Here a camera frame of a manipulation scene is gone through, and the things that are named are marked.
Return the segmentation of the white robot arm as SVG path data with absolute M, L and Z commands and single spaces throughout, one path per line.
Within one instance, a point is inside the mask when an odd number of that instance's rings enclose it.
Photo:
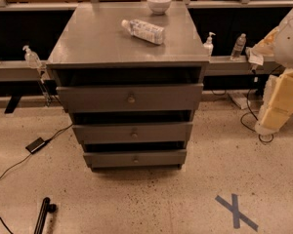
M 271 75 L 264 89 L 255 131 L 266 136 L 277 133 L 293 114 L 293 8 L 252 51 L 272 56 L 285 68 L 278 77 Z

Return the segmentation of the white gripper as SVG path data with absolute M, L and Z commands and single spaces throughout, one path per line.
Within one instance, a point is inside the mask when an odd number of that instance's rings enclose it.
M 272 29 L 252 50 L 258 55 L 272 57 L 274 40 L 278 31 L 278 26 Z M 277 133 L 292 114 L 293 68 L 287 68 L 280 76 L 269 77 L 255 131 L 262 136 Z

